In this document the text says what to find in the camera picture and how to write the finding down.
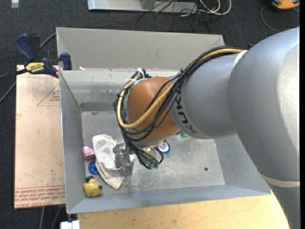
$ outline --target wooden board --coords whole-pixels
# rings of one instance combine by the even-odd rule
[[[289,229],[275,196],[78,214],[82,229]]]

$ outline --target blue bottle cap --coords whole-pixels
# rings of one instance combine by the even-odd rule
[[[171,150],[171,146],[167,142],[160,143],[157,148],[159,149],[160,152],[163,154],[167,154]]]
[[[91,161],[90,164],[88,165],[89,172],[93,175],[98,175],[99,171],[97,170],[95,166],[95,161]]]

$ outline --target gray bin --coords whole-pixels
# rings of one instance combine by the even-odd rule
[[[147,170],[136,160],[133,175],[126,177],[118,190],[97,175],[95,178],[103,186],[102,195],[86,197],[82,184],[90,173],[89,161],[84,160],[82,148],[92,146],[91,139],[98,134],[122,141],[112,104],[125,80],[137,67],[145,68],[151,76],[175,75],[194,57],[223,44],[223,40],[217,35],[162,32],[141,32],[140,35],[138,31],[69,28],[58,28],[57,33],[59,54],[68,52],[73,59],[73,70],[60,74],[67,213],[270,194],[237,136],[200,140],[173,135],[167,139],[171,151],[164,155],[158,169]],[[115,44],[118,34],[124,40],[117,41],[120,52],[113,52],[115,45],[111,45],[110,50],[103,42]],[[128,38],[137,40],[129,42]],[[173,46],[166,53],[168,43]],[[142,47],[146,50],[138,54],[136,49]],[[135,65],[136,57],[139,57],[138,65]],[[166,68],[170,61],[173,64]],[[80,66],[86,70],[77,70]]]

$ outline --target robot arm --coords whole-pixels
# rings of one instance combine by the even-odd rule
[[[131,145],[158,143],[179,129],[203,139],[237,134],[291,228],[300,227],[299,28],[247,52],[213,49],[172,78],[141,76],[125,87],[127,112],[117,109]]]

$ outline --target black carpet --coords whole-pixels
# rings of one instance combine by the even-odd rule
[[[232,10],[225,16],[203,15],[202,20],[181,19],[166,13],[96,11],[89,12],[87,0],[19,0],[19,8],[11,8],[11,0],[0,0],[0,75],[12,73],[15,65],[25,63],[14,41],[21,34],[39,33],[42,39],[55,32],[56,27],[104,28],[116,30],[175,31],[185,33],[221,34],[226,45],[247,49],[276,32],[266,27],[260,18],[265,0],[232,0]],[[270,5],[264,11],[270,26],[283,31],[299,24],[295,11],[277,12]],[[43,54],[57,57],[56,40],[43,48]],[[0,98],[15,79],[0,81]],[[0,103],[0,229],[37,229],[41,208],[13,207],[14,147],[15,147],[15,88]],[[42,228],[50,228],[59,207],[46,207]],[[62,208],[55,228],[68,216]]]

